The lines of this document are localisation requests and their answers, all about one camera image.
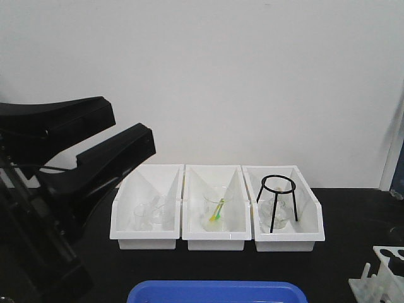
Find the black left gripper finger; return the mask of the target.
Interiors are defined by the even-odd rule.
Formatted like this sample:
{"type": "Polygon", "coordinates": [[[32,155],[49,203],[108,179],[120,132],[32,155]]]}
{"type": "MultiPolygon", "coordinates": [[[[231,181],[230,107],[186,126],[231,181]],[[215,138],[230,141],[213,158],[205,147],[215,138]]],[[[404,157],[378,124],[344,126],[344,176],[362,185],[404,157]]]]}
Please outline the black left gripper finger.
{"type": "Polygon", "coordinates": [[[50,104],[1,104],[1,147],[14,163],[43,165],[114,126],[111,103],[89,97],[50,104]]]}

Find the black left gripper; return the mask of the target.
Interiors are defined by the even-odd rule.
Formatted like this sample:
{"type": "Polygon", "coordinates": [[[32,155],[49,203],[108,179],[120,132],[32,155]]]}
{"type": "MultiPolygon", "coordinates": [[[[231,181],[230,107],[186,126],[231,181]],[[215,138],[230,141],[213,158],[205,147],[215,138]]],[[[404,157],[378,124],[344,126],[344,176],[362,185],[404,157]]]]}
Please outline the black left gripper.
{"type": "Polygon", "coordinates": [[[72,245],[98,204],[156,154],[142,123],[76,156],[73,169],[18,164],[1,147],[1,296],[14,302],[78,302],[92,279],[72,245]]]}

